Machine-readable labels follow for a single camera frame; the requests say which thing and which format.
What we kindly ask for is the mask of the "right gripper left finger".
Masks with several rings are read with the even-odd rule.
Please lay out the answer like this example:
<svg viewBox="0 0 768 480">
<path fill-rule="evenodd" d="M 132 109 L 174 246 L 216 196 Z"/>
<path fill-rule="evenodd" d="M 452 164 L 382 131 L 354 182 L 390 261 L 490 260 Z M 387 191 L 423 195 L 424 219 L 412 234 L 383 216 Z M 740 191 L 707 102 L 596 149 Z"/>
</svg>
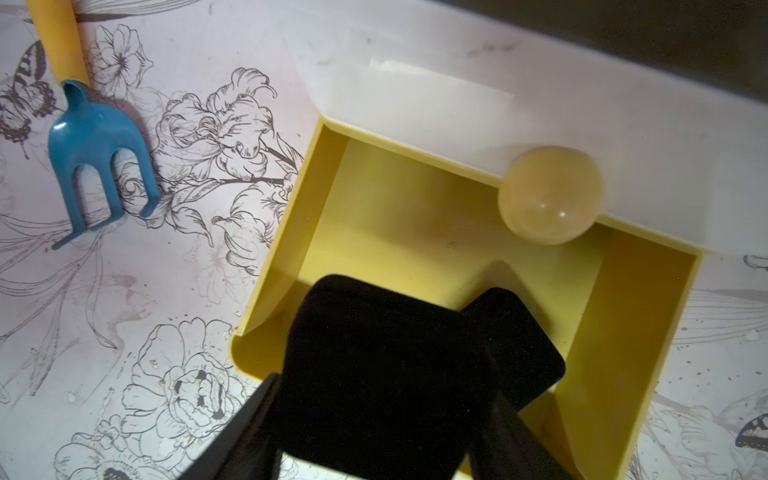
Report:
<svg viewBox="0 0 768 480">
<path fill-rule="evenodd" d="M 271 434 L 270 409 L 279 386 L 279 374 L 263 380 L 180 479 L 277 479 L 282 451 Z"/>
</svg>

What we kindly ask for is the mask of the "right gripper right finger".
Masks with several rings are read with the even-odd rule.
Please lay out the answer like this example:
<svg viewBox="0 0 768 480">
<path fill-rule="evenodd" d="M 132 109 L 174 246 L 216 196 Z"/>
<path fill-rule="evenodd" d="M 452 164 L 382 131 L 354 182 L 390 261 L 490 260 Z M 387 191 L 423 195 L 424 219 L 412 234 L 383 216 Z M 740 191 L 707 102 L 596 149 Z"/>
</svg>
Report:
<svg viewBox="0 0 768 480">
<path fill-rule="evenodd" d="M 473 479 L 573 478 L 538 441 L 502 394 L 496 395 L 488 419 L 470 447 L 469 460 Z"/>
</svg>

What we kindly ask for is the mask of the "black brooch box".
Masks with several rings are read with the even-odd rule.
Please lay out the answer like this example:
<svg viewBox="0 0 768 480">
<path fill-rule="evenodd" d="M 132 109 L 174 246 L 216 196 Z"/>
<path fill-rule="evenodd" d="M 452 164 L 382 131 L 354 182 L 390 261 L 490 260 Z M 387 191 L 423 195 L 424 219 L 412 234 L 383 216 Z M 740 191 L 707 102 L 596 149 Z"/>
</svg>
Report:
<svg viewBox="0 0 768 480">
<path fill-rule="evenodd" d="M 285 453 L 356 477 L 449 479 L 498 382 L 460 313 L 329 275 L 292 323 L 273 432 Z"/>
<path fill-rule="evenodd" d="M 500 287 L 461 310 L 485 341 L 499 372 L 500 390 L 520 411 L 565 375 L 566 364 L 523 301 Z"/>
</svg>

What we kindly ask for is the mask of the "three-tier drawer cabinet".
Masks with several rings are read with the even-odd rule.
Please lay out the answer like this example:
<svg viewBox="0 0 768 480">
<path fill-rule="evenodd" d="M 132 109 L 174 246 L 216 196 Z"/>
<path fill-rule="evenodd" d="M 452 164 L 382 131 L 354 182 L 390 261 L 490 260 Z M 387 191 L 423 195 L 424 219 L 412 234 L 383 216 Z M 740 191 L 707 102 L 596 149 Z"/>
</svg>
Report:
<svg viewBox="0 0 768 480">
<path fill-rule="evenodd" d="M 263 379 L 320 278 L 518 289 L 566 359 L 527 419 L 628 470 L 705 253 L 767 250 L 767 104 L 436 1 L 280 1 L 320 120 L 230 352 Z"/>
</svg>

